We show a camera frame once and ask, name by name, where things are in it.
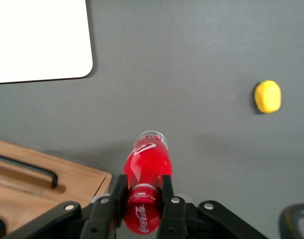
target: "coca-cola bottle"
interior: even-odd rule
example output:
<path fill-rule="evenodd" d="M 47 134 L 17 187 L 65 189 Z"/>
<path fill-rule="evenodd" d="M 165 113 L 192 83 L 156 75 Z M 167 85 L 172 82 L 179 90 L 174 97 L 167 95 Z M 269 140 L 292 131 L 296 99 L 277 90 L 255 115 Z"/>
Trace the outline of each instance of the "coca-cola bottle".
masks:
<path fill-rule="evenodd" d="M 124 222 L 137 234 L 155 231 L 162 217 L 162 175 L 172 176 L 165 137 L 157 131 L 147 131 L 134 144 L 124 167 L 129 193 Z"/>

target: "wooden tray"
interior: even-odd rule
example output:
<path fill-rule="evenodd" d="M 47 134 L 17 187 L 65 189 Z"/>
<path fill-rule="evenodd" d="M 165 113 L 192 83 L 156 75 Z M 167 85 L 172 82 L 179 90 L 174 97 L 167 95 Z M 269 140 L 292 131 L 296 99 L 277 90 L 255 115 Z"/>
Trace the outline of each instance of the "wooden tray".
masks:
<path fill-rule="evenodd" d="M 0 140 L 0 155 L 54 171 L 51 178 L 9 163 L 0 162 L 0 219 L 11 233 L 64 201 L 81 207 L 92 197 L 106 193 L 111 174 Z"/>

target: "white board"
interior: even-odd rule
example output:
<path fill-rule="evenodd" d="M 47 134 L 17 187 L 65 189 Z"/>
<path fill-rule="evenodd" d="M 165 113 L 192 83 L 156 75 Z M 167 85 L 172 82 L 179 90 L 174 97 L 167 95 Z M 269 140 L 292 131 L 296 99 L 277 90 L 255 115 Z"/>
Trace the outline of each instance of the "white board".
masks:
<path fill-rule="evenodd" d="M 0 0 L 0 83 L 86 76 L 85 0 Z"/>

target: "gray surface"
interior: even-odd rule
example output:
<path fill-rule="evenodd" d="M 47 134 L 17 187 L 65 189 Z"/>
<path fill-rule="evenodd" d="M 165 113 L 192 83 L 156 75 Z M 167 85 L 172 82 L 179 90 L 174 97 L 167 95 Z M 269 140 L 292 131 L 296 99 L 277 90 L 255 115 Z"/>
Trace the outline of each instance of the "gray surface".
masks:
<path fill-rule="evenodd" d="M 281 210 L 304 202 L 304 1 L 114 0 L 88 9 L 93 71 L 0 85 L 0 139 L 116 176 L 137 136 L 158 130 L 176 193 L 217 200 L 279 238 Z M 266 79 L 281 86 L 283 105 L 260 115 L 252 93 Z"/>

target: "yellow object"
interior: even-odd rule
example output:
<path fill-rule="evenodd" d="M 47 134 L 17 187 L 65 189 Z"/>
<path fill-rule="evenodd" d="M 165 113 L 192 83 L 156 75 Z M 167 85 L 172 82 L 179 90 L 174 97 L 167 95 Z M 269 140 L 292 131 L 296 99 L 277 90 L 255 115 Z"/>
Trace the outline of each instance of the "yellow object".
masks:
<path fill-rule="evenodd" d="M 266 114 L 276 112 L 281 106 L 281 90 L 272 80 L 261 82 L 255 90 L 255 101 L 258 109 Z"/>

